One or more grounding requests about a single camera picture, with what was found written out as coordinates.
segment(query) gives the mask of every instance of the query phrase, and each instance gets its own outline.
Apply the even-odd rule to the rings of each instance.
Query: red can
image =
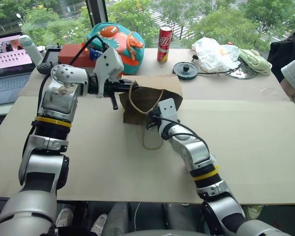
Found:
[[[172,32],[169,26],[162,26],[159,29],[157,60],[160,62],[167,61]]]

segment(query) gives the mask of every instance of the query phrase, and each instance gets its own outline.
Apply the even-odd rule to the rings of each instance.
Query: laptop keyboard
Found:
[[[0,91],[8,89],[22,88],[29,81],[30,76],[20,76],[14,78],[0,79]]]

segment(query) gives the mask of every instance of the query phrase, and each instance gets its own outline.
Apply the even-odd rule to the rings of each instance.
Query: crosswalk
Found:
[[[144,11],[145,13],[147,12],[152,20],[158,25],[158,26],[165,26],[168,24],[169,20],[167,17],[163,18],[163,15],[157,11],[155,11],[154,9],[149,9],[149,10],[146,10]],[[196,17],[193,19],[193,22],[198,22],[202,19],[202,16],[199,16],[199,17]],[[189,37],[192,37],[194,36],[194,33],[191,32],[190,34],[188,34],[188,30],[189,30],[189,25],[186,24],[182,31],[181,31],[181,27],[180,26],[175,26],[175,29],[174,29],[174,38],[177,38],[179,39],[180,37],[180,34],[181,34],[181,38],[189,38]]]

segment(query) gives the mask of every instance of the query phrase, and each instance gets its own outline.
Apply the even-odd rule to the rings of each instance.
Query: black disc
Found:
[[[189,62],[179,62],[173,67],[173,74],[177,74],[180,80],[192,80],[198,72],[198,68]]]

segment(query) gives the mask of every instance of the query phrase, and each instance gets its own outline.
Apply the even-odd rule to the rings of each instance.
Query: white plastic bag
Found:
[[[205,72],[220,72],[235,69],[240,62],[238,47],[220,45],[215,39],[203,37],[192,45],[199,57],[200,69]]]

